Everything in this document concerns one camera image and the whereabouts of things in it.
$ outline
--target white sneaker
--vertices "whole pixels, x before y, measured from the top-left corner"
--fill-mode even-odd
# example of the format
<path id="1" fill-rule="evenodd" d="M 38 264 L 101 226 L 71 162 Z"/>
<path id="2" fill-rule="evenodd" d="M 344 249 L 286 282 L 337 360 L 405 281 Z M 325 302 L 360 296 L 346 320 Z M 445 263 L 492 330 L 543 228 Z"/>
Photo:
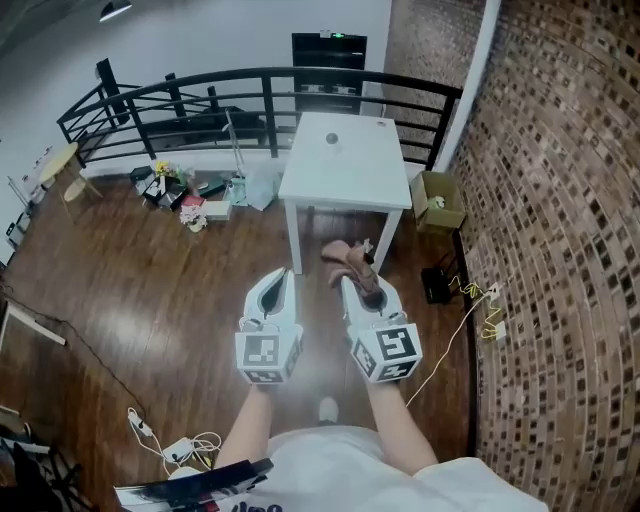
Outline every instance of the white sneaker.
<path id="1" fill-rule="evenodd" d="M 318 422 L 322 423 L 338 423 L 338 404 L 330 396 L 326 396 L 320 402 L 318 407 Z"/>

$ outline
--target power strip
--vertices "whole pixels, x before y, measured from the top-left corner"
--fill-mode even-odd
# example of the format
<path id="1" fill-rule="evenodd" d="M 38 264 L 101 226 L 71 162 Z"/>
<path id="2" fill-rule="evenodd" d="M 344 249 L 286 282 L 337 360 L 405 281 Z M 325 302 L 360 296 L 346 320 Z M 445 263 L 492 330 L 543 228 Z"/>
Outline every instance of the power strip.
<path id="1" fill-rule="evenodd" d="M 169 462 L 181 462 L 182 459 L 187 457 L 192 452 L 193 443 L 186 437 L 178 439 L 171 446 L 162 450 L 162 454 Z"/>

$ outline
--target wall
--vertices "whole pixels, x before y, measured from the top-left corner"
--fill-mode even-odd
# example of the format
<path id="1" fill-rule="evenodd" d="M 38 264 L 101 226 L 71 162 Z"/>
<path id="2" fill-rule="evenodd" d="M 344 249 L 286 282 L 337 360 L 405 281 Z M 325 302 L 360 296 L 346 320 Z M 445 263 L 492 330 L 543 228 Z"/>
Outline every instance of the wall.
<path id="1" fill-rule="evenodd" d="M 415 76 L 462 88 L 482 22 L 482 0 L 393 0 L 385 72 Z M 421 91 L 385 87 L 388 97 L 442 107 L 444 100 Z M 394 119 L 437 125 L 439 117 L 404 108 L 387 108 Z M 399 128 L 403 138 L 431 143 L 434 134 Z M 403 146 L 405 156 L 426 159 L 424 149 Z"/>
<path id="2" fill-rule="evenodd" d="M 393 26 L 390 51 L 416 44 Z M 633 2 L 503 0 L 453 164 L 470 274 L 504 285 L 506 339 L 478 336 L 479 456 L 552 511 L 640 492 L 638 34 Z"/>
<path id="3" fill-rule="evenodd" d="M 366 69 L 383 69 L 391 0 L 133 3 L 102 24 L 101 4 L 77 12 L 0 61 L 0 178 L 21 177 L 47 146 L 64 143 L 55 121 L 95 86 L 95 63 L 106 57 L 121 83 L 151 84 L 170 72 L 291 66 L 292 32 L 329 29 L 367 36 Z"/>

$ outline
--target bag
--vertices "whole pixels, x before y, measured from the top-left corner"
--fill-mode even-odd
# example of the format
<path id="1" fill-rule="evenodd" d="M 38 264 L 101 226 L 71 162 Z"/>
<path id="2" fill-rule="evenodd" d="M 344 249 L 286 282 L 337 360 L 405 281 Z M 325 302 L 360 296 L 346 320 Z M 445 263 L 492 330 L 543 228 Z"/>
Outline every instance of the bag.
<path id="1" fill-rule="evenodd" d="M 245 168 L 247 203 L 263 211 L 278 195 L 284 163 L 270 158 L 257 166 Z"/>

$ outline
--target white adapter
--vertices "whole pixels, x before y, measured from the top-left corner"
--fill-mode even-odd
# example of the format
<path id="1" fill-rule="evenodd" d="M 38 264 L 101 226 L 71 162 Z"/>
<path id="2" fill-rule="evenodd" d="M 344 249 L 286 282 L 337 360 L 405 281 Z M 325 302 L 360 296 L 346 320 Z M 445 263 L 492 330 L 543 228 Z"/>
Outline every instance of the white adapter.
<path id="1" fill-rule="evenodd" d="M 193 444 L 190 439 L 183 437 L 178 439 L 168 448 L 162 450 L 162 454 L 169 462 L 180 462 L 193 452 Z"/>
<path id="2" fill-rule="evenodd" d="M 142 418 L 138 416 L 138 413 L 135 410 L 129 409 L 127 416 L 129 417 L 129 423 L 131 423 L 142 435 L 147 437 L 151 437 L 153 435 L 151 427 L 142 421 Z"/>
<path id="3" fill-rule="evenodd" d="M 489 300 L 491 302 L 498 300 L 498 297 L 500 297 L 500 285 L 498 283 L 493 283 L 487 290 L 487 294 L 489 295 Z"/>

